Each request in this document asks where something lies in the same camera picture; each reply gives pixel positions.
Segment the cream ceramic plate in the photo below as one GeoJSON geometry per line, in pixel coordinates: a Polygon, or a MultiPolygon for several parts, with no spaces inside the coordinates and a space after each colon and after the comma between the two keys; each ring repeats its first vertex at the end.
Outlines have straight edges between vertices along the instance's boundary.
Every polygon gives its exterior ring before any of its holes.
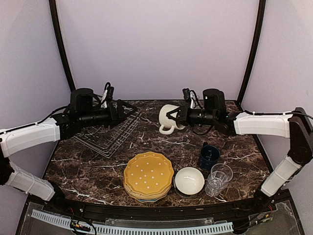
{"type": "Polygon", "coordinates": [[[127,181],[124,179],[124,189],[133,198],[137,200],[158,200],[167,195],[172,186],[172,182],[155,181],[155,178],[142,178],[135,181],[127,181]]]}

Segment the blue polka dot plate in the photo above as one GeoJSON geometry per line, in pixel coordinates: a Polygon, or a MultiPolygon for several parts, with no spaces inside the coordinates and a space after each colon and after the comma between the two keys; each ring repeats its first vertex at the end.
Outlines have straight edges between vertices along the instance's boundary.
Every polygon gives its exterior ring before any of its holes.
{"type": "Polygon", "coordinates": [[[141,202],[141,203],[154,203],[156,202],[157,200],[159,199],[138,199],[137,198],[137,201],[141,202]]]}

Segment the navy blue cup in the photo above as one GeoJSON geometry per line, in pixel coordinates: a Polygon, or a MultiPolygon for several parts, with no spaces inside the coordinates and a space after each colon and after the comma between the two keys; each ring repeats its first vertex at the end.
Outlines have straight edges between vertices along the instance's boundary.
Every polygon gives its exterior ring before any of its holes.
{"type": "Polygon", "coordinates": [[[220,151],[217,147],[209,145],[208,142],[202,144],[199,157],[199,166],[204,171],[210,171],[211,168],[218,162],[220,151]]]}

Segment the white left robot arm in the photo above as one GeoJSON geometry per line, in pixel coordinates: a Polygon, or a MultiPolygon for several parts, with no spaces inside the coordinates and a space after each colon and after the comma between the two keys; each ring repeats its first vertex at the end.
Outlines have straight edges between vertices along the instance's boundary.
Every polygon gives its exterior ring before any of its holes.
{"type": "Polygon", "coordinates": [[[66,213],[69,203],[55,183],[44,180],[13,162],[14,155],[21,156],[37,146],[72,138],[86,127],[114,128],[124,122],[137,108],[118,100],[101,106],[83,109],[66,107],[63,113],[49,115],[46,119],[24,126],[0,131],[0,184],[15,188],[25,194],[49,202],[58,213],[66,213]]]}

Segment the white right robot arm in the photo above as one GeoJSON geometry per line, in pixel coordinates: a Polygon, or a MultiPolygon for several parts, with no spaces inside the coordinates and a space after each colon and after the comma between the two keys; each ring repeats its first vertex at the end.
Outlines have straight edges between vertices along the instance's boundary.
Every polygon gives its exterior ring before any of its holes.
{"type": "Polygon", "coordinates": [[[268,197],[313,159],[313,118],[300,107],[287,112],[258,113],[180,106],[165,115],[184,126],[210,125],[225,135],[261,137],[262,146],[275,169],[261,184],[260,194],[250,200],[253,212],[261,212],[268,205],[268,197]]]}

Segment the navy and white bowl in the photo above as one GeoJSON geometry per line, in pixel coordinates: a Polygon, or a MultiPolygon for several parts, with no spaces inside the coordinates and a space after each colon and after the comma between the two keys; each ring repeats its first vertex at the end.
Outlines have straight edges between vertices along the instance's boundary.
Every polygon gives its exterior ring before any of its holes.
{"type": "Polygon", "coordinates": [[[198,169],[184,167],[176,173],[173,183],[178,195],[183,198],[192,198],[202,191],[205,179],[198,169]]]}

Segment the cream ribbed mug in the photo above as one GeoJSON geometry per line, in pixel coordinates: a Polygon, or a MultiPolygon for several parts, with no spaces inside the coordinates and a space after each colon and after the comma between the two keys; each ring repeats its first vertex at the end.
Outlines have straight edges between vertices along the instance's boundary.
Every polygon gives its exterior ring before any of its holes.
{"type": "Polygon", "coordinates": [[[185,128],[185,126],[177,123],[175,120],[169,119],[166,114],[170,111],[175,110],[178,108],[176,105],[171,105],[171,104],[166,104],[164,105],[159,112],[159,123],[160,123],[160,128],[159,132],[163,135],[170,135],[172,134],[176,129],[177,130],[182,130],[185,128]]]}

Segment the clear drinking glass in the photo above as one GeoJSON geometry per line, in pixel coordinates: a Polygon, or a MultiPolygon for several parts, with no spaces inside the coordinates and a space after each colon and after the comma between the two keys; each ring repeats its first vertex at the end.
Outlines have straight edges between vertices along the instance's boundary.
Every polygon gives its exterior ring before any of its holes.
{"type": "Polygon", "coordinates": [[[205,193],[210,197],[218,196],[233,178],[233,171],[226,164],[215,164],[208,175],[205,193]]]}

